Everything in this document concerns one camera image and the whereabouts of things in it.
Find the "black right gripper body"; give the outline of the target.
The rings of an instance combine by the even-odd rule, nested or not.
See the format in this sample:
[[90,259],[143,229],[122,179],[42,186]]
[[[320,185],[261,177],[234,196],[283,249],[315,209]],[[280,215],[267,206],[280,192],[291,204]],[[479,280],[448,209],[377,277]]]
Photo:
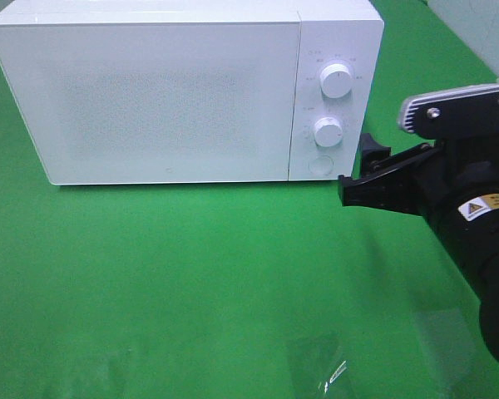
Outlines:
[[436,140],[408,149],[413,160],[409,177],[409,214],[431,216],[456,207],[478,193],[478,183],[464,176],[457,163],[457,140]]

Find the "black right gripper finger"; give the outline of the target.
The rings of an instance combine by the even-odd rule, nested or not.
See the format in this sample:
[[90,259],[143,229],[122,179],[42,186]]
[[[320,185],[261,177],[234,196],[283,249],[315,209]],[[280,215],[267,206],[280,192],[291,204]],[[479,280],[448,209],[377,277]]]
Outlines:
[[380,168],[364,177],[338,177],[338,196],[344,206],[360,206],[409,214],[409,177],[413,160],[408,150],[390,155]]
[[391,155],[391,148],[380,145],[369,133],[362,133],[359,141],[360,176],[371,175],[380,168],[379,163]]

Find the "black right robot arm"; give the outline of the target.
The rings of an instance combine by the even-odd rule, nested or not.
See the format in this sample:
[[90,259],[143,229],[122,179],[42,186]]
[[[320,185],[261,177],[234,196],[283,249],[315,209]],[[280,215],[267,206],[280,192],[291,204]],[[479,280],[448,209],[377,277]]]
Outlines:
[[479,298],[482,339],[499,362],[499,135],[393,154],[363,134],[358,155],[359,178],[338,178],[342,204],[424,218]]

